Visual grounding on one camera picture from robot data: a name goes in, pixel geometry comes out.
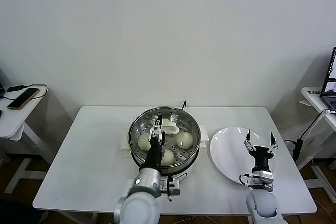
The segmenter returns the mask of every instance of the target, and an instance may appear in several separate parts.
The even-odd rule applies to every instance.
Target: steamed bun
[[[151,143],[148,141],[149,134],[143,134],[139,137],[138,147],[143,151],[148,151],[151,148]]]
[[[176,144],[182,149],[189,149],[193,143],[193,136],[189,132],[182,131],[176,136]]]
[[[169,166],[174,164],[174,153],[171,150],[164,149],[163,157],[161,160],[161,166]]]

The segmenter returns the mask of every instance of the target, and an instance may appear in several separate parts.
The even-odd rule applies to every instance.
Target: cable
[[[209,217],[209,216],[207,216],[207,215],[204,215],[204,217],[210,219],[214,224],[218,224],[213,218],[211,218],[211,217]]]
[[[301,219],[300,219],[300,216],[296,215],[296,217],[298,217],[300,224],[302,224],[302,221],[301,221]]]
[[[241,179],[241,175],[239,176],[239,181],[241,182],[242,185],[246,186],[246,184]]]
[[[295,141],[293,141],[293,140],[289,140],[289,139],[284,140],[284,142],[291,142],[291,143],[293,143],[293,144],[296,144]]]
[[[1,99],[1,98],[6,98],[6,99],[8,99],[8,100],[15,100],[15,99],[8,98],[8,97],[0,97],[0,99]]]
[[[183,103],[183,105],[182,105],[182,108],[181,108],[181,110],[183,110],[184,109],[184,107],[186,107],[187,106],[187,101],[184,101],[184,103]]]
[[[314,124],[314,122],[319,118],[319,116],[324,112],[324,110],[322,110],[318,116],[314,119],[314,121],[312,121],[312,123],[308,126],[308,128],[303,132],[303,134],[300,136],[300,139],[303,138],[303,136],[305,135],[305,133],[310,129],[310,127]]]
[[[320,207],[323,208],[323,210],[327,213],[327,215],[330,217],[330,219],[332,220],[332,222],[334,222],[336,224],[336,221],[334,220],[334,218],[329,214],[329,212],[324,208],[324,206],[322,206],[321,203],[319,203],[317,200],[314,200],[317,204],[320,205]]]
[[[329,114],[335,114],[334,110],[322,110],[318,116],[312,121],[312,123],[308,126],[308,128],[303,132],[303,134],[300,136],[300,138],[297,139],[295,142],[295,148],[293,150],[292,158],[294,162],[296,162],[300,156],[300,152],[303,146],[303,137],[305,134],[308,132],[306,137],[304,138],[305,140],[308,138],[309,134],[311,133],[312,129],[317,125],[317,123],[325,116]]]
[[[193,218],[195,218],[195,217],[197,217],[197,216],[193,216],[193,217],[190,217],[190,218],[185,219],[185,220],[179,220],[179,221],[174,222],[173,224],[180,223],[180,222],[183,222],[183,221],[186,221],[186,220],[190,220],[190,219],[193,219]],[[211,218],[211,217],[209,217],[209,216],[207,216],[207,215],[203,215],[203,217],[208,218],[208,219],[211,220],[214,224],[218,224],[213,218]]]
[[[179,177],[176,177],[175,179],[179,179],[181,178],[183,175],[185,175],[185,177],[183,179],[180,180],[180,182],[182,182],[183,180],[185,180],[185,178],[188,176],[188,173],[184,173],[182,175],[180,175]]]
[[[31,86],[44,86],[44,87],[46,87],[46,92],[44,92],[43,95],[40,95],[39,97],[31,98],[31,100],[44,97],[47,94],[47,92],[48,92],[48,85],[46,85],[46,84],[31,84],[31,85],[25,86],[25,88],[28,88],[28,87],[31,87]]]
[[[193,218],[195,218],[195,217],[197,217],[197,216],[193,216],[193,217],[190,217],[190,218],[185,219],[185,220],[179,220],[179,221],[174,222],[173,224],[180,223],[180,222],[182,222],[182,221],[186,221],[186,220],[190,220],[190,219],[193,219]]]

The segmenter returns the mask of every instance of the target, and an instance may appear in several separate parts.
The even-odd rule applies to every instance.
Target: table leg
[[[63,212],[63,211],[58,211],[58,212],[61,215],[64,215],[65,217],[69,218],[70,220],[72,220],[76,224],[95,224],[96,223],[96,222],[93,222],[93,220],[91,220],[90,218],[88,218],[82,212]]]
[[[40,156],[43,157],[45,161],[51,164],[54,160],[55,154],[49,149],[49,147],[35,134],[35,132],[28,126],[26,122],[23,123],[23,132],[33,141],[34,144],[40,150]]]
[[[11,194],[17,184],[19,183],[20,179],[40,179],[43,180],[46,176],[47,172],[38,172],[35,170],[26,170],[27,166],[29,165],[31,158],[25,158],[22,163],[20,164],[19,168],[16,170],[13,178],[9,182],[8,186],[5,189],[6,194]]]
[[[326,139],[315,139],[310,144],[305,144],[302,147],[301,155],[295,162],[298,170],[301,170],[305,165],[307,165],[324,147],[324,143],[334,138],[334,134],[331,134]]]
[[[251,215],[247,216],[247,221],[248,221],[248,224],[253,224],[253,219]]]
[[[0,150],[0,158],[3,159],[6,163],[11,161],[11,159],[2,150]]]
[[[329,165],[329,169],[336,170],[336,160]]]
[[[329,184],[327,178],[323,174],[322,170],[317,166],[311,166],[311,170],[314,172],[316,178],[315,179],[306,179],[304,182],[308,189],[320,188],[322,187],[325,193],[328,195],[330,201],[332,203],[336,203],[336,193],[332,186]]]

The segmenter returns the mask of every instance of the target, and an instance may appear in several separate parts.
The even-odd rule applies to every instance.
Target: metal rim
[[[181,113],[184,113],[185,115],[189,116],[190,119],[193,120],[194,123],[195,123],[196,126],[197,126],[196,128],[197,128],[197,133],[198,133],[198,135],[199,135],[199,140],[197,141],[197,146],[196,146],[196,148],[195,148],[196,151],[194,151],[193,154],[191,154],[190,157],[188,157],[186,160],[184,160],[184,161],[182,161],[182,162],[180,162],[180,163],[178,163],[178,164],[173,164],[173,165],[170,165],[170,166],[164,166],[164,168],[162,168],[162,169],[164,170],[164,169],[166,169],[166,168],[168,169],[168,168],[179,167],[179,166],[181,166],[181,165],[183,165],[183,164],[189,162],[191,159],[194,159],[194,158],[197,156],[196,153],[198,153],[199,145],[200,145],[200,142],[201,142],[201,129],[200,129],[200,127],[199,127],[197,121],[196,121],[196,120],[195,120],[189,113],[187,113],[187,112],[185,112],[184,110],[181,110],[181,109],[179,109],[179,108],[174,108],[174,107],[169,107],[169,106],[160,106],[160,107],[156,107],[156,108],[148,109],[148,110],[142,112],[140,115],[138,115],[138,116],[134,119],[134,121],[132,122],[132,124],[131,124],[131,126],[130,126],[130,128],[129,128],[129,131],[128,131],[128,143],[129,143],[129,145],[130,145],[131,154],[132,154],[132,156],[135,155],[136,157],[138,157],[137,154],[135,153],[135,150],[134,150],[134,148],[133,148],[133,146],[132,146],[132,143],[131,143],[131,130],[133,129],[133,126],[135,125],[135,123],[138,121],[138,119],[139,119],[141,116],[145,115],[146,113],[148,113],[148,112],[150,112],[150,111],[153,111],[153,110],[159,110],[159,109],[172,109],[172,110],[180,111]]]

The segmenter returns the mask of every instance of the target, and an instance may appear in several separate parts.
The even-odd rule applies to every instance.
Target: wooden floor
[[[34,197],[38,191],[38,188],[41,185],[40,180],[21,180],[16,187],[13,194],[5,194],[4,190],[8,185],[10,179],[14,175],[16,169],[19,167],[21,161],[23,160],[23,156],[20,155],[12,155],[10,156],[12,161],[9,164],[3,166],[0,170],[0,199],[8,199],[15,200],[26,204],[28,206],[32,205]],[[325,162],[315,162],[315,164],[319,165],[322,169],[323,173],[328,178],[330,184],[336,189],[336,173],[330,171],[328,169],[327,163]],[[33,161],[29,165],[29,170],[45,170],[47,171],[49,165],[39,156],[33,156]],[[307,165],[301,170],[301,174],[304,179],[314,178],[314,174],[311,171],[310,167]],[[323,191],[323,189],[311,189],[310,193],[313,198],[320,202],[327,211],[331,214],[336,208],[336,204],[332,204],[328,199],[327,195]],[[332,224],[332,220],[330,217],[324,212],[324,210],[318,206],[318,210],[315,214],[312,215],[301,215],[302,224],[315,224],[315,223],[325,223]],[[247,218],[244,216],[211,216],[218,224],[246,224],[248,223]],[[183,220],[190,218],[190,216],[161,216],[160,224],[173,224],[178,220]],[[297,216],[289,216],[286,218],[286,221],[289,224],[299,224],[299,219]],[[50,212],[49,217],[43,222],[44,224],[74,224],[68,218],[62,216],[57,212]],[[113,223],[113,215],[112,214],[100,214],[98,215],[97,224],[108,224]],[[213,222],[206,217],[195,217],[191,220],[182,222],[182,224],[213,224]]]

